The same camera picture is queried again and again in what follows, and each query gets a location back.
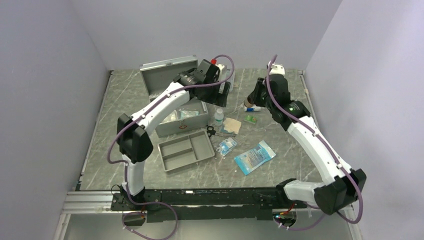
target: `gray tray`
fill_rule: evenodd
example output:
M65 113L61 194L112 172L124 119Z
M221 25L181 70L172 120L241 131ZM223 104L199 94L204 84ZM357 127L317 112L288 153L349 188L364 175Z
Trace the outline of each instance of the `gray tray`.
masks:
M215 156L206 130L159 143L158 147L165 172Z

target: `blue and white packet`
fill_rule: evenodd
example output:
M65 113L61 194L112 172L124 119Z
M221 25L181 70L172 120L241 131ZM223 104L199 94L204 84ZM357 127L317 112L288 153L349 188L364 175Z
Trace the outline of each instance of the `blue and white packet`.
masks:
M244 175L248 175L275 156L276 153L262 140L255 148L236 156L234 160Z
M219 147L216 149L216 151L225 157L225 155L231 152L235 146L237 146L237 142L229 137L219 144Z

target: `toolbox lid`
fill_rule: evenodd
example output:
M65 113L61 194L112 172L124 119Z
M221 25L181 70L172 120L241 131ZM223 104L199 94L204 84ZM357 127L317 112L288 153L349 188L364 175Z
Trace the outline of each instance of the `toolbox lid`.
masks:
M141 78L149 94L149 99L155 99L167 89L177 74L197 67L196 55L140 65Z

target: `clear water bottle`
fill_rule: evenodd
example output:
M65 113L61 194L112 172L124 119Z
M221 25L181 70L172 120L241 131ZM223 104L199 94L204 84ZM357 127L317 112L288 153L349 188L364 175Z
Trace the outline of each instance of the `clear water bottle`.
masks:
M215 112L215 125L221 126L224 120L224 113L222 108L218 108Z

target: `tabletop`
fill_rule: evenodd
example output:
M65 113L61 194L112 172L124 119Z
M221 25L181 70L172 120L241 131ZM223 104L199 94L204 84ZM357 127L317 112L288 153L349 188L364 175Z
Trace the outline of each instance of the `tabletop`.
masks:
M318 170L306 152L272 119L267 109L260 112L243 110L244 99L255 88L256 79L265 77L266 69L236 69L234 74L233 90L228 95L227 106L223 108L223 113L225 118L241 122L239 133L234 138L238 145L225 157L216 152L215 157L210 159L165 172L157 144L200 129L167 137L158 137L154 132L150 136L154 150L146 160L144 167L146 188L273 187L289 178L321 182ZM305 87L298 71L286 69L285 77L288 81L291 98L303 102L310 109ZM149 96L138 69L112 72L83 167L81 190L109 190L114 184L122 183L124 178L122 163L112 165L106 160L108 147L117 133L117 119L122 113L131 115L148 103ZM211 117L210 123L213 123L217 107L211 104L206 105ZM257 117L257 123L253 125L243 121L247 114ZM213 148L216 149L224 139L225 137L221 136L211 136L210 141ZM234 157L256 147L262 140L271 147L276 156L250 174L244 175ZM122 159L117 145L112 150L111 159Z

